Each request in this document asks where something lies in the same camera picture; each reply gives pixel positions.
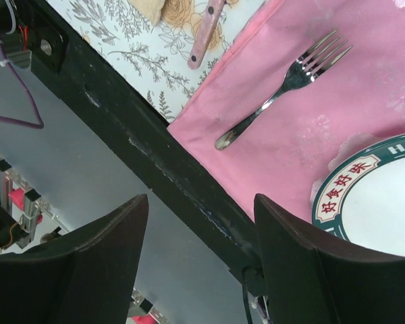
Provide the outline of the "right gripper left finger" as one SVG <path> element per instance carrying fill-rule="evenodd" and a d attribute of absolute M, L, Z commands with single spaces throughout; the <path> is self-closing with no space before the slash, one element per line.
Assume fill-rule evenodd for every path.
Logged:
<path fill-rule="evenodd" d="M 66 235 L 0 255 L 0 323 L 125 323 L 148 214 L 140 194 Z"/>

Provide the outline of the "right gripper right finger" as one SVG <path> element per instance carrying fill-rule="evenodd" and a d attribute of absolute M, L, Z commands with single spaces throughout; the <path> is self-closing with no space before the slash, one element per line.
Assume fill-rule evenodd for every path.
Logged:
<path fill-rule="evenodd" d="M 263 194 L 254 222 L 274 323 L 405 323 L 405 257 L 337 238 Z"/>

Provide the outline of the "beige cloth napkin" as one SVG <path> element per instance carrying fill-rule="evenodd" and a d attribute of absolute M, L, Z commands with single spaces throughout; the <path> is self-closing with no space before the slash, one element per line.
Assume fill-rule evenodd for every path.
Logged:
<path fill-rule="evenodd" d="M 161 12 L 165 5 L 165 0 L 128 0 L 128 3 L 153 26 L 156 26 L 161 19 Z"/>

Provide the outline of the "pink handled spoon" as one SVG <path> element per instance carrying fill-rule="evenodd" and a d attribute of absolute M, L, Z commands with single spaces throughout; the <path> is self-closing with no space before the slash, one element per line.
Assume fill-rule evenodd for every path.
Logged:
<path fill-rule="evenodd" d="M 188 67 L 191 70 L 200 67 L 211 42 L 213 32 L 217 27 L 224 4 L 224 0 L 208 1 L 188 59 Z"/>

